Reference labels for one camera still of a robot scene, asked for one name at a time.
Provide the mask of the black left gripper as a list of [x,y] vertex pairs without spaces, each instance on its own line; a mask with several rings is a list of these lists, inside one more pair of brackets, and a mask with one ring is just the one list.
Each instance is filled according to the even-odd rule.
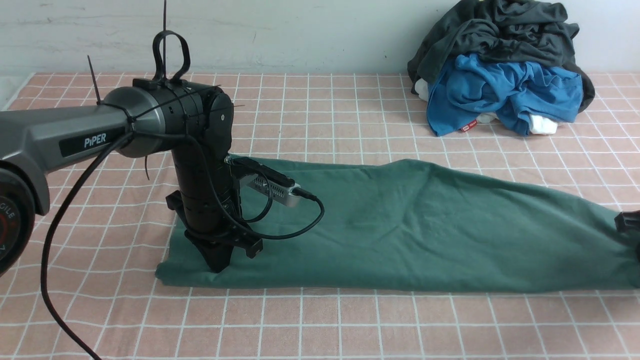
[[239,187],[230,166],[216,158],[208,148],[179,145],[171,150],[177,175],[177,191],[167,196],[167,207],[176,211],[185,225],[185,236],[194,244],[213,273],[220,273],[231,262],[235,248],[254,258],[264,248],[263,240],[230,221],[240,221]]

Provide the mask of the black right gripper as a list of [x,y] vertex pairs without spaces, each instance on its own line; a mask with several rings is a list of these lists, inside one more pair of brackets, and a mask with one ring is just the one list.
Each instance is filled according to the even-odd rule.
[[614,218],[614,241],[632,250],[640,262],[640,210],[619,212]]

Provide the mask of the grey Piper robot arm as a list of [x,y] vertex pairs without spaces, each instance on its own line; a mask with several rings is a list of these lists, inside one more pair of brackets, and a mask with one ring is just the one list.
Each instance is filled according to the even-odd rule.
[[434,292],[639,287],[639,212],[432,162],[330,164],[229,153],[234,109],[217,86],[156,73],[96,105],[1,113],[1,271],[22,254],[47,175],[92,159],[63,203],[107,155],[169,151],[178,190],[164,285]]

